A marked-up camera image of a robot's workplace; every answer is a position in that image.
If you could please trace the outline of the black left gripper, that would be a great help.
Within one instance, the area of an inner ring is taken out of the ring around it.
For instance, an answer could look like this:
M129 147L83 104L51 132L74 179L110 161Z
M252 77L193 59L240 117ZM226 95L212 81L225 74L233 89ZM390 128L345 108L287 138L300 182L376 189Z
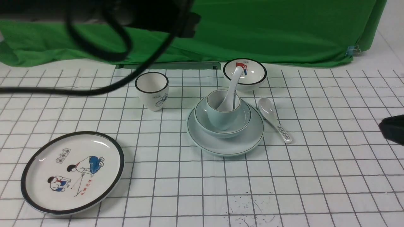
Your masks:
M126 8L129 10L129 16L123 26L170 33L185 4L186 0L128 0ZM176 36L193 38L200 21L199 14L191 11L186 13Z

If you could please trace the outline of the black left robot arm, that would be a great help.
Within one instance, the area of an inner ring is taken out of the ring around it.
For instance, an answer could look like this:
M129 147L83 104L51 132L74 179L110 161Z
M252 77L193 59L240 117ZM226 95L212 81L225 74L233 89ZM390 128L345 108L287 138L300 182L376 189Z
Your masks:
M73 0L73 21L104 24L102 5L124 27L170 32L184 0ZM65 0L2 0L1 20L38 23L62 22L66 13Z

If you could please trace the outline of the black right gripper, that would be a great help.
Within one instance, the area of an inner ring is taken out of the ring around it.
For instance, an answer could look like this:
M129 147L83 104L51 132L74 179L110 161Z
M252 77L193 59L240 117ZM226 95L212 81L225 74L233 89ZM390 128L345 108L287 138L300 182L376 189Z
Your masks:
M378 127L385 139L404 145L404 115L384 118Z

